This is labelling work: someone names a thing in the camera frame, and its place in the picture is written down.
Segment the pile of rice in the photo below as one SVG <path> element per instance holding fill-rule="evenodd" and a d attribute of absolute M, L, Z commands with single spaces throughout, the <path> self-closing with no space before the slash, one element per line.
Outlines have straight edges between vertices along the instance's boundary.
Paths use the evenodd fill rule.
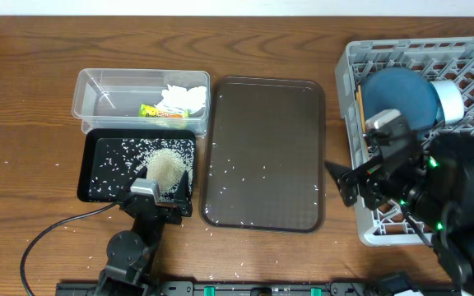
<path fill-rule="evenodd" d="M 170 201 L 184 171 L 193 177 L 194 156 L 195 141 L 189 139 L 101 139 L 93 159 L 88 197 L 91 201 L 111 201 L 145 169 L 145 178 L 159 184 L 160 201 Z"/>

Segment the light blue bowl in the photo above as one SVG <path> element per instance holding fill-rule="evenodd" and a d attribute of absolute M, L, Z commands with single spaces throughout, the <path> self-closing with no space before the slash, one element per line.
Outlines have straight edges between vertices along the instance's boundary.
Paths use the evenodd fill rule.
<path fill-rule="evenodd" d="M 446 125 L 463 119 L 465 106 L 462 94 L 453 81 L 431 81 L 437 98 L 437 114 L 435 121 Z"/>

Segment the dark blue plate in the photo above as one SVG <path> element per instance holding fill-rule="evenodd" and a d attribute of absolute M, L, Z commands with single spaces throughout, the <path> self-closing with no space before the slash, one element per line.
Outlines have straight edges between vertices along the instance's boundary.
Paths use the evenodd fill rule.
<path fill-rule="evenodd" d="M 364 116 L 372 118 L 386 109 L 397 109 L 421 141 L 435 124 L 438 97 L 430 83 L 417 72 L 388 67 L 361 82 Z"/>

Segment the wooden chopstick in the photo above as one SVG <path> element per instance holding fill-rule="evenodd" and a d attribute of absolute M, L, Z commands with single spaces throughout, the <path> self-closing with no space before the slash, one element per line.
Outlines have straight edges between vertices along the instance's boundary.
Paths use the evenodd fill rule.
<path fill-rule="evenodd" d="M 361 123 L 361 130 L 363 133 L 366 132 L 366 127 L 365 127 L 365 112 L 364 112 L 364 104 L 363 104 L 363 98 L 362 98 L 362 89 L 361 89 L 361 84 L 357 85 L 356 88 L 356 93 L 355 93 L 355 98 L 357 100 L 358 106 L 359 106 L 359 111 L 360 111 L 360 123 Z"/>

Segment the yellow green snack wrapper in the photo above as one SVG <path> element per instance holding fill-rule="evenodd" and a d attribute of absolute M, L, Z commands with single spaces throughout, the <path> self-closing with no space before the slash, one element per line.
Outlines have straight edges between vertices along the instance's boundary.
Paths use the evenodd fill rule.
<path fill-rule="evenodd" d="M 141 118 L 189 118 L 189 111 L 165 106 L 142 104 L 138 110 Z"/>

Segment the white tissue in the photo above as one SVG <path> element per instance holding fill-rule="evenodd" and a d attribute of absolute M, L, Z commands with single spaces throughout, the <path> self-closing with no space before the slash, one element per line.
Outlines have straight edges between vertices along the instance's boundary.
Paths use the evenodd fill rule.
<path fill-rule="evenodd" d="M 162 101 L 156 105 L 158 109 L 180 109 L 196 113 L 205 107 L 207 88 L 197 86 L 190 89 L 182 86 L 171 86 L 161 91 Z"/>

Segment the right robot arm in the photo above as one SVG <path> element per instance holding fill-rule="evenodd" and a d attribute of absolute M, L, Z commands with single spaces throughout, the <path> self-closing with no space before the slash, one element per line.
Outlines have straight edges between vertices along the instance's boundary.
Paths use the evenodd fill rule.
<path fill-rule="evenodd" d="M 355 169 L 326 162 L 345 206 L 362 199 L 371 210 L 395 201 L 415 233 L 432 248 L 460 289 L 474 295 L 474 136 L 443 133 L 427 149 L 403 117 L 372 128 L 366 142 L 376 149 Z"/>

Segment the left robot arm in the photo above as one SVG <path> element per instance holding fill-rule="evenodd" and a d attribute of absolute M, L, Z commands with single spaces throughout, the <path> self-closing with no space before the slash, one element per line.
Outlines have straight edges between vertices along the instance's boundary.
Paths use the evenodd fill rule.
<path fill-rule="evenodd" d="M 133 218 L 130 230 L 116 233 L 108 242 L 108 261 L 93 292 L 98 296 L 158 295 L 161 288 L 149 277 L 164 226 L 182 223 L 192 214 L 188 172 L 183 172 L 172 201 L 160 204 L 160 188 L 146 178 L 146 169 L 118 192 L 120 210 Z"/>

